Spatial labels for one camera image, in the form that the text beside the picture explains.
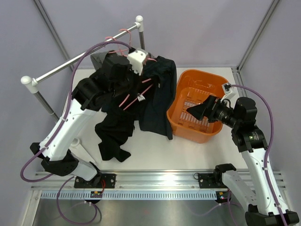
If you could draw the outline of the dark navy shorts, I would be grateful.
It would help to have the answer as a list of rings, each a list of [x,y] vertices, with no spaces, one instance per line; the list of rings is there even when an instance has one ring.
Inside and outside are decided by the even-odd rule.
[[[142,131],[153,132],[173,139],[171,124],[167,111],[176,97],[177,70],[175,62],[163,56],[154,61],[148,61],[143,68],[143,75],[151,78],[153,86],[144,96],[150,95],[150,100],[139,116],[139,126]]]

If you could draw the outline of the pink hanger of black shorts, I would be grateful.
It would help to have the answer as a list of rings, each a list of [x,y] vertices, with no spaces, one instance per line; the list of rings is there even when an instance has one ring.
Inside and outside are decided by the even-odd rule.
[[[146,100],[145,94],[154,85],[154,81],[151,78],[144,79],[138,84],[138,90],[128,93],[125,99],[118,105],[123,111],[131,107],[135,102],[141,102]]]

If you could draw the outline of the black shorts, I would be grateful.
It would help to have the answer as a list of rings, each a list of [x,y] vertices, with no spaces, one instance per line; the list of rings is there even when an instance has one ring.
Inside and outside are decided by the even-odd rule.
[[[138,84],[144,79],[147,79],[145,75],[139,79]],[[103,161],[115,158],[119,162],[124,162],[131,156],[130,152],[122,149],[122,146],[133,135],[134,122],[139,119],[139,115],[144,111],[147,101],[150,100],[150,95],[145,96],[146,100],[144,101],[135,102],[125,111],[119,108],[118,105],[128,93],[138,90],[138,84],[105,105],[103,112],[106,113],[106,116],[102,122],[95,125],[95,132],[101,139],[98,147]]]

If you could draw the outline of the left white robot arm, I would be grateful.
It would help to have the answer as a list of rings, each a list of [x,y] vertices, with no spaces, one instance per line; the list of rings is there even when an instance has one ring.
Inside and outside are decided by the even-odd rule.
[[[142,68],[143,63],[137,64],[131,53],[127,56],[109,53],[100,68],[72,87],[61,119],[43,141],[30,146],[50,176],[72,175],[92,188],[100,185],[100,170],[91,161],[74,154],[71,143],[103,105],[134,88]]]

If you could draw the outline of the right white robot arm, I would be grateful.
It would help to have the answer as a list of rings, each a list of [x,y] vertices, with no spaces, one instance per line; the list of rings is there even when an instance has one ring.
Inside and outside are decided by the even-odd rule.
[[[220,121],[231,128],[231,136],[241,153],[253,183],[251,189],[228,163],[217,165],[213,182],[226,186],[245,211],[249,226],[294,226],[299,223],[296,212],[289,210],[277,186],[269,158],[268,145],[263,132],[256,126],[257,108],[248,97],[237,99],[235,107],[226,105],[220,98],[209,96],[203,103],[186,110],[197,120]]]

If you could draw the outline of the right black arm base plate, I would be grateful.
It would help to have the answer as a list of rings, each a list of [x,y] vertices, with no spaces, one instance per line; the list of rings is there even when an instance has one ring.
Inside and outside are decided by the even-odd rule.
[[[199,184],[199,188],[203,188],[203,189],[226,188],[225,185],[215,180],[213,173],[198,173],[198,184]]]

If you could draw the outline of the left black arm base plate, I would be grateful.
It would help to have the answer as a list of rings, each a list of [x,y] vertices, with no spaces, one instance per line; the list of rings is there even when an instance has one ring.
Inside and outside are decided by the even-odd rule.
[[[83,178],[76,177],[74,182],[74,188],[77,189],[88,189],[88,188],[99,188],[99,189],[113,189],[116,184],[116,174],[112,173],[102,173],[96,178],[86,181]]]

